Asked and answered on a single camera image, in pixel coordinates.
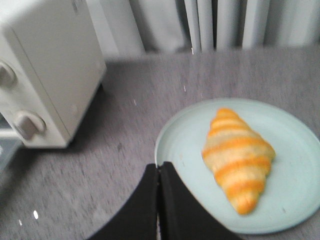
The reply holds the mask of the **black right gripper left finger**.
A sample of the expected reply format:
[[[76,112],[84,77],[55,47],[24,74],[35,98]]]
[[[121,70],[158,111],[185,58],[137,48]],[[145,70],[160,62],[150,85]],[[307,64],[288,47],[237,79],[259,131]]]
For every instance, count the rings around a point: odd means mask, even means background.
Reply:
[[[90,240],[155,240],[159,173],[148,164],[136,189],[111,220]]]

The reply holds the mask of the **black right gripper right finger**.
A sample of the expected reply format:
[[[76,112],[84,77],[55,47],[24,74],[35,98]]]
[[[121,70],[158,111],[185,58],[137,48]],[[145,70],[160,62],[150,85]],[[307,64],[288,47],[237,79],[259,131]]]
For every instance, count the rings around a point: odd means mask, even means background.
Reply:
[[[160,167],[162,240],[239,240],[195,199],[171,162]]]

